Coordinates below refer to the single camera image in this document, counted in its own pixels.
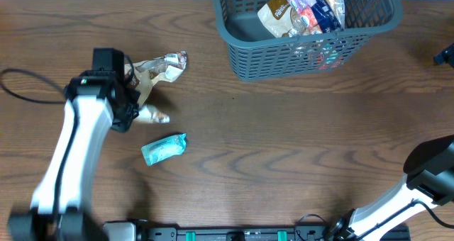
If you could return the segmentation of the teal wet wipes pack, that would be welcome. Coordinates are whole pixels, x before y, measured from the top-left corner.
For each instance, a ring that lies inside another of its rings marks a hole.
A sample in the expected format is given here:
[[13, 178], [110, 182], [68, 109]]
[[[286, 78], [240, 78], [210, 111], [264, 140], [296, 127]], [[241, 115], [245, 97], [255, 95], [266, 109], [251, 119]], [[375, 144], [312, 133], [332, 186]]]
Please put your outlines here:
[[171, 135], [141, 147], [143, 157], [148, 166], [181, 155], [187, 147], [186, 133]]

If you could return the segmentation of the multicolour tissue pack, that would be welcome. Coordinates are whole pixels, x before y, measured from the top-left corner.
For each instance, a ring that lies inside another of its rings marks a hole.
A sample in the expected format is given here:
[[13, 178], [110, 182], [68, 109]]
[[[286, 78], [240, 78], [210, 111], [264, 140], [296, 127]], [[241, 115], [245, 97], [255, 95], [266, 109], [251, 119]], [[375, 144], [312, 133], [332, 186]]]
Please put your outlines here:
[[342, 31], [339, 20], [326, 0], [287, 0], [306, 25], [308, 35]]

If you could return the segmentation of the dark grey plastic basket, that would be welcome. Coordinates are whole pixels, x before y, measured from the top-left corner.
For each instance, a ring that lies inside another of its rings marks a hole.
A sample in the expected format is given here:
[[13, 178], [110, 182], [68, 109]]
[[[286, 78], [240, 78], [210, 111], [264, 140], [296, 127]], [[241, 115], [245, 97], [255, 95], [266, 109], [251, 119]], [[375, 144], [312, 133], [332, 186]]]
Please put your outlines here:
[[243, 81], [334, 69], [372, 36], [395, 28], [403, 16], [400, 0], [344, 0], [343, 30], [276, 38], [258, 16], [270, 0], [212, 1], [231, 68]]

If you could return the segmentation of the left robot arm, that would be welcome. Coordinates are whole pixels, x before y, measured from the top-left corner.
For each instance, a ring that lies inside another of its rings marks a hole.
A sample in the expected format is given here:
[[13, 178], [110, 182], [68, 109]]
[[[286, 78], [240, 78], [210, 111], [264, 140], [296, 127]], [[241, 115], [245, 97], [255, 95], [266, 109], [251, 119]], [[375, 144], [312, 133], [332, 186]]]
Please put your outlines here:
[[12, 240], [107, 240], [91, 217], [92, 187], [102, 145], [110, 130], [125, 133], [139, 114], [139, 92], [128, 87], [130, 57], [96, 48], [92, 67], [61, 88], [64, 123], [50, 165], [33, 193], [28, 211], [11, 211]]

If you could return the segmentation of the beige snack bag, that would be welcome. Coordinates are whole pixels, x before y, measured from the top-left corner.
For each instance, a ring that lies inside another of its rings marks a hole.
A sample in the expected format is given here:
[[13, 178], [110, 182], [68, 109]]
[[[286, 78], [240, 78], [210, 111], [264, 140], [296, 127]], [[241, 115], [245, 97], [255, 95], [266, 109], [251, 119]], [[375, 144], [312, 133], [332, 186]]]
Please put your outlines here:
[[141, 107], [148, 99], [153, 87], [158, 82], [176, 81], [187, 66], [187, 52], [172, 52], [163, 57], [157, 57], [152, 60], [144, 60], [133, 63], [133, 68], [129, 63], [124, 65], [126, 78], [134, 75], [129, 82], [128, 87], [138, 91], [138, 105]]
[[145, 104], [140, 108], [138, 116], [133, 121], [146, 124], [169, 123], [170, 117], [158, 110], [155, 106]]
[[276, 38], [309, 34], [299, 14], [287, 0], [269, 0], [258, 11], [258, 18]]

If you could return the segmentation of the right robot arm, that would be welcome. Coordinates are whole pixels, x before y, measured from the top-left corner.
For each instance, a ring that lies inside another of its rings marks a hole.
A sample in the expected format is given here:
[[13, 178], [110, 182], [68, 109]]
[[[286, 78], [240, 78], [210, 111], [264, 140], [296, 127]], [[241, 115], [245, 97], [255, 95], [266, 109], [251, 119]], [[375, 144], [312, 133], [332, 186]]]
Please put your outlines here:
[[399, 182], [371, 204], [352, 209], [324, 240], [381, 240], [412, 216], [426, 211], [437, 224], [453, 229], [433, 209], [453, 201], [453, 136], [417, 145], [404, 163]]

